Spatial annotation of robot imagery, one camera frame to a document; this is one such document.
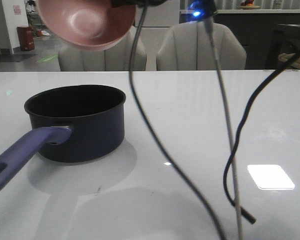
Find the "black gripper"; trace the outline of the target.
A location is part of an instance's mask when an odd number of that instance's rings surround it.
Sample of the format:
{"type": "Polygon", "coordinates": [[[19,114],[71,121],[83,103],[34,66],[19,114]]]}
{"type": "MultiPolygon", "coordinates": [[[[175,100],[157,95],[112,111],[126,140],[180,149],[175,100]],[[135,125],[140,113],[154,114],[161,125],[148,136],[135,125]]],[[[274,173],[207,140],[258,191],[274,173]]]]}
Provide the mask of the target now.
{"type": "Polygon", "coordinates": [[[166,1],[167,0],[111,0],[110,3],[112,8],[118,8],[123,5],[136,5],[143,8],[145,6],[156,7],[162,5],[166,1]]]}

